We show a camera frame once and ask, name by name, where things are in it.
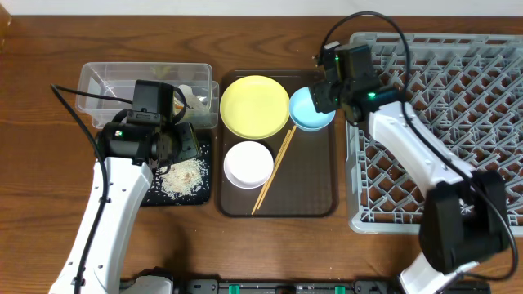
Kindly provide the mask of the light blue bowl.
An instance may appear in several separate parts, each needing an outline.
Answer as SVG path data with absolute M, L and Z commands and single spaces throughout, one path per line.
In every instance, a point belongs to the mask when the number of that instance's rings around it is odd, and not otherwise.
M 290 118 L 303 131 L 318 131 L 328 126 L 335 117 L 335 111 L 318 113 L 311 99 L 308 87 L 295 91 L 289 101 Z

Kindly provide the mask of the white bowl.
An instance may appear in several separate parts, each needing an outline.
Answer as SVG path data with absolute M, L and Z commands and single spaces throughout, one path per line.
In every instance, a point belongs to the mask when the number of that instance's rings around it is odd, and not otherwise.
M 243 141 L 227 151 L 223 171 L 234 186 L 255 189 L 269 180 L 274 165 L 267 147 L 256 141 Z

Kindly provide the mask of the yellow green snack wrapper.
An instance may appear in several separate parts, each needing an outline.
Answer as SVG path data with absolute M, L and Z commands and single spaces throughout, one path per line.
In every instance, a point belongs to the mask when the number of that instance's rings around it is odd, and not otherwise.
M 177 103 L 174 104 L 174 111 L 175 112 L 179 112 L 183 109 L 183 106 L 182 105 L 179 105 Z

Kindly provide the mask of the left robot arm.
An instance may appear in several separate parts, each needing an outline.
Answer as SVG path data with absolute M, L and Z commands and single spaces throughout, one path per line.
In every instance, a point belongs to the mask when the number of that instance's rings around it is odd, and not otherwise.
M 188 122 L 166 127 L 108 122 L 98 135 L 91 194 L 52 293 L 119 293 L 123 260 L 154 169 L 199 155 Z

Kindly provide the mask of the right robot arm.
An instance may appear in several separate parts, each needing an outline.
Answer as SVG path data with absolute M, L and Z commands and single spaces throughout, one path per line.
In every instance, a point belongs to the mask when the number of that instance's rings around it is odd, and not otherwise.
M 441 293 L 516 241 L 507 223 L 505 184 L 496 171 L 477 171 L 450 152 L 418 119 L 404 94 L 379 80 L 317 82 L 309 87 L 319 113 L 342 109 L 348 122 L 365 125 L 421 191 L 421 253 L 399 276 L 404 293 Z

